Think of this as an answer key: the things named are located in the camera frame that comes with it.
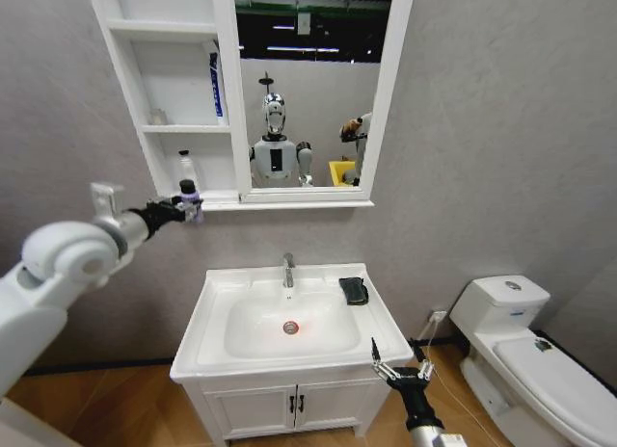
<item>ceiling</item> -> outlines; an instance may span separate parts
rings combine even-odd
[[[242,58],[381,61],[390,0],[235,1]],[[309,14],[304,34],[299,13]]]

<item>sink basin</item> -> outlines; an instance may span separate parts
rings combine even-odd
[[[285,298],[281,283],[259,285],[265,294],[238,301],[230,310],[225,348],[247,358],[327,355],[355,348],[360,331],[345,297],[339,292],[294,293]],[[287,333],[285,324],[298,330]]]
[[[363,264],[298,266],[291,295],[282,275],[282,267],[208,271],[172,378],[370,365],[371,337],[383,361],[412,358]],[[367,304],[347,304],[338,279],[349,276],[363,278]]]

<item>white sink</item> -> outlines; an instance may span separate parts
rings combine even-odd
[[[341,353],[360,343],[360,331],[344,295],[306,291],[296,282],[292,299],[282,293],[280,281],[254,285],[250,298],[239,300],[229,312],[225,348],[246,358],[296,357]],[[297,324],[287,334],[283,326]]]
[[[371,337],[382,360],[412,358],[363,264],[298,266],[291,299],[282,276],[282,267],[208,271],[172,378],[370,365]],[[347,305],[338,279],[348,276],[363,278],[368,304]]]

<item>faucet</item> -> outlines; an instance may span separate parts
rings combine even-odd
[[[285,269],[285,278],[282,280],[283,288],[293,288],[293,274],[291,273],[291,269],[296,267],[296,264],[293,262],[293,254],[290,252],[286,252],[282,257],[282,266]]]

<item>toilet seat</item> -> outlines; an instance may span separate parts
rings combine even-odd
[[[537,337],[501,341],[493,351],[563,423],[602,446],[617,446],[617,399],[571,358]]]

